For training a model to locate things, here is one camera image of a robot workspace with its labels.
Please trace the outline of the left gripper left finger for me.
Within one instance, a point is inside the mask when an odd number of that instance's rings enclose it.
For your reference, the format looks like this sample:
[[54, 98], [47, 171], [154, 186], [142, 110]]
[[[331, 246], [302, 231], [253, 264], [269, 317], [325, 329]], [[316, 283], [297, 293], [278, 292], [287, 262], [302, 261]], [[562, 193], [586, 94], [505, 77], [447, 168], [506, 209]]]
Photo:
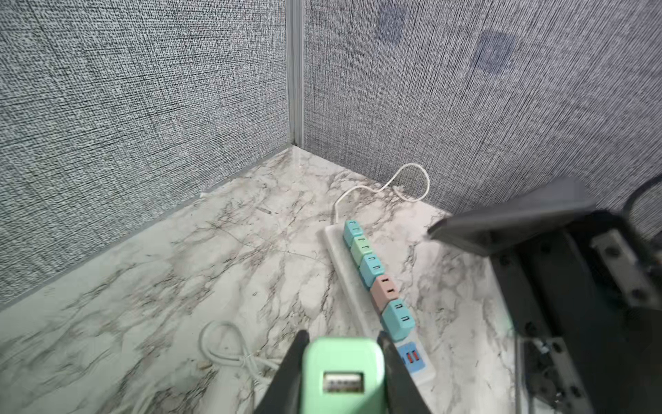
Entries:
[[299, 412], [303, 355], [309, 344], [308, 331], [298, 331], [254, 413]]

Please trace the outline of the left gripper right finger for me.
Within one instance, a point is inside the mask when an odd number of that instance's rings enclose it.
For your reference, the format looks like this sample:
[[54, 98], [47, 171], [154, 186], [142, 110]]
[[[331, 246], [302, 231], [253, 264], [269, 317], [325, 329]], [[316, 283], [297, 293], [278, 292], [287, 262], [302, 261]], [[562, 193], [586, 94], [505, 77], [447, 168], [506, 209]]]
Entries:
[[389, 335], [385, 331], [380, 331], [377, 342], [384, 354], [387, 412], [431, 414]]

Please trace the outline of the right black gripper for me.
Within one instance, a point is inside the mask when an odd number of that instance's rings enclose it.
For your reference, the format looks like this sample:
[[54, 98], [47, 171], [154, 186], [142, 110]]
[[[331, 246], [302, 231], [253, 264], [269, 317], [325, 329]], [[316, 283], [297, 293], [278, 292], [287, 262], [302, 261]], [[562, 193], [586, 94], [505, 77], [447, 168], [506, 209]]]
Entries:
[[492, 255], [532, 398], [558, 413], [658, 413], [661, 262], [622, 217], [595, 207], [584, 184], [559, 178], [427, 234]]

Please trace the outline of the long white power strip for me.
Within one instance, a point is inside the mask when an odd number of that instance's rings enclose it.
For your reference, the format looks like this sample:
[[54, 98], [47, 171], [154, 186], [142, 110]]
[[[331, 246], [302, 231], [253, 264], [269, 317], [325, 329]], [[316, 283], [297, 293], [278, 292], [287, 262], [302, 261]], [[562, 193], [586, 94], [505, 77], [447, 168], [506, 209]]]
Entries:
[[[367, 290], [362, 282], [359, 268], [353, 261], [350, 248], [343, 240], [343, 229], [344, 224], [329, 225], [322, 232], [322, 237], [334, 264], [334, 270], [346, 294], [357, 329], [362, 336], [377, 337], [380, 331], [386, 332], [381, 321], [381, 314], [378, 313], [372, 301], [370, 290]], [[384, 274], [392, 277], [386, 272], [385, 265]], [[400, 290], [398, 299], [404, 301], [403, 293]], [[429, 383], [435, 378], [436, 370], [417, 336], [417, 322], [415, 322], [415, 329], [405, 340], [394, 344], [417, 386]]]

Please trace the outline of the green plug cube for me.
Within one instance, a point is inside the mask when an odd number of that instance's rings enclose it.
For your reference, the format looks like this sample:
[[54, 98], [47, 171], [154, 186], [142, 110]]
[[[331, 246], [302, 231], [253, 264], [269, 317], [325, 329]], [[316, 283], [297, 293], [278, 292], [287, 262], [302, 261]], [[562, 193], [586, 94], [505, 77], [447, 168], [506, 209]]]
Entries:
[[319, 337], [303, 353], [301, 413], [385, 413], [385, 361], [365, 337]]
[[373, 254], [372, 245], [365, 236], [355, 236], [350, 244], [350, 253], [355, 265], [360, 267], [363, 258]]

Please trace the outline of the teal plug cube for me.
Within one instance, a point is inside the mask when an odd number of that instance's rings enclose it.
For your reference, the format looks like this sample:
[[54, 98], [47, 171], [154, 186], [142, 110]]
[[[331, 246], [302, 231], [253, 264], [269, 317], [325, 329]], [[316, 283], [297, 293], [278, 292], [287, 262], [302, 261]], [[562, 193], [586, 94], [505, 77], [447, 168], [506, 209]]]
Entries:
[[353, 240], [356, 237], [361, 237], [363, 236], [363, 234], [364, 231], [357, 221], [347, 220], [344, 223], [343, 240], [345, 244], [348, 246], [348, 248], [351, 248], [351, 246], [353, 245]]
[[359, 272], [365, 288], [370, 290], [375, 279], [384, 274], [384, 265], [377, 255], [364, 255], [359, 265]]
[[391, 300], [381, 314], [384, 329], [394, 343], [401, 342], [415, 329], [415, 319], [401, 299]]

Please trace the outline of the pink plug cube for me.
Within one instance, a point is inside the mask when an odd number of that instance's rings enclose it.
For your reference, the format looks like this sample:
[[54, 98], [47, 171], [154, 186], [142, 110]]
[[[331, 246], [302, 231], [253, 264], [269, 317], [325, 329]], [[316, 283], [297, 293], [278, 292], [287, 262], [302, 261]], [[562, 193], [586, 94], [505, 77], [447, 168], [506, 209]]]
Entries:
[[399, 290], [392, 277], [383, 274], [378, 276], [372, 283], [370, 289], [372, 301], [379, 314], [382, 314], [386, 306], [393, 300], [399, 298]]

